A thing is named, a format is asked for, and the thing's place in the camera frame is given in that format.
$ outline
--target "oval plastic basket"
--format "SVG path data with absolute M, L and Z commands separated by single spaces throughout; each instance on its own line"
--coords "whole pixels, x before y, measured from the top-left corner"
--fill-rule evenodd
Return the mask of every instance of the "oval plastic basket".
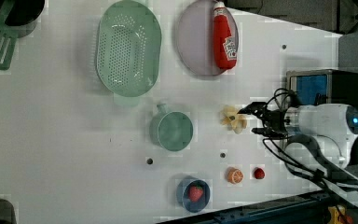
M 137 97 L 158 78 L 161 28 L 152 11 L 124 0 L 113 4 L 101 18 L 97 72 L 113 93 Z

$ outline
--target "green container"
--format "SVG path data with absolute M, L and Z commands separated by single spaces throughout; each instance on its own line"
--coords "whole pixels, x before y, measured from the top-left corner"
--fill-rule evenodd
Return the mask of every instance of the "green container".
M 150 137 L 153 143 L 169 150 L 180 151 L 190 144 L 193 138 L 191 119 L 181 112 L 170 112 L 166 105 L 158 105 L 158 114 L 150 124 Z
M 103 84 L 115 94 L 135 98 L 158 78 L 161 29 L 152 11 L 124 0 L 101 18 L 96 66 Z

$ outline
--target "small bowl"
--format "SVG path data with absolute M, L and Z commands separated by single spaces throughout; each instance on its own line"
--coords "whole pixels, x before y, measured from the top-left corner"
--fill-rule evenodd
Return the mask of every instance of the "small bowl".
M 192 203 L 188 198 L 188 192 L 192 185 L 197 185 L 203 188 L 203 194 L 201 198 Z M 188 176 L 182 180 L 176 190 L 176 199 L 187 211 L 191 213 L 198 213 L 206 207 L 211 198 L 211 190 L 209 189 L 208 184 L 205 181 L 194 178 L 193 176 Z

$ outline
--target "green mug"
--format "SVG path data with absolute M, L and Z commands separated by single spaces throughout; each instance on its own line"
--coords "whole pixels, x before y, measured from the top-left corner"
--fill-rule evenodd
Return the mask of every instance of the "green mug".
M 193 124 L 181 112 L 170 112 L 165 104 L 157 105 L 158 114 L 150 124 L 150 137 L 153 143 L 169 150 L 180 151 L 188 146 L 193 138 Z

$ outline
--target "ketchup bottle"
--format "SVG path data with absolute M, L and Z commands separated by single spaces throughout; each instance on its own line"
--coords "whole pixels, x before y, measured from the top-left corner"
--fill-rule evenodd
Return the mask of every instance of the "ketchup bottle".
M 231 69 L 237 64 L 237 48 L 227 20 L 227 9 L 223 2 L 214 5 L 213 54 L 217 66 Z

